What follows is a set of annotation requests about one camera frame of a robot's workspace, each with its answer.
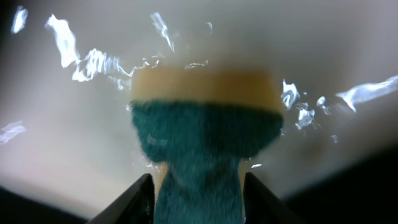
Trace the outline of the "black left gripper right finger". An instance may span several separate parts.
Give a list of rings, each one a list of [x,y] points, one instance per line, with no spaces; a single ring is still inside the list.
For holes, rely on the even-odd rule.
[[[253,173],[244,178],[245,224],[304,224]]]

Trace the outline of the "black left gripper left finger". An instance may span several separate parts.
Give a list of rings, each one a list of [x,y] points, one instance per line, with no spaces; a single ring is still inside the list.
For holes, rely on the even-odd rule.
[[[154,205],[154,181],[144,174],[87,224],[153,224]]]

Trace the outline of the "yellow green scrubbing sponge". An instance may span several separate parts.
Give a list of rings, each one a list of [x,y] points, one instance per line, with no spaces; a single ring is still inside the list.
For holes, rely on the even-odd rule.
[[[146,68],[132,83],[132,122],[146,157],[167,168],[155,223],[242,223],[239,164],[280,135],[263,70]]]

